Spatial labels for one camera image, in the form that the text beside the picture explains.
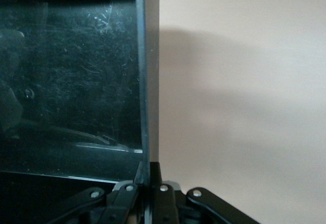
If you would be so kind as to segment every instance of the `metal rivet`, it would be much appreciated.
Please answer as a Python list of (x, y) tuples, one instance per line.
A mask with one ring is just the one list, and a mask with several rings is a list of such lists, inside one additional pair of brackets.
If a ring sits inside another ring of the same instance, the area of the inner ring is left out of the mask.
[(100, 195), (100, 192), (92, 192), (91, 198), (97, 198)]
[(126, 186), (126, 190), (127, 191), (133, 191), (133, 186), (132, 185)]
[(196, 189), (196, 190), (193, 191), (193, 195), (195, 197), (200, 197), (202, 195), (202, 192)]
[(161, 190), (162, 192), (166, 192), (166, 191), (169, 190), (169, 188), (166, 185), (161, 185), (161, 187), (159, 188), (159, 190)]

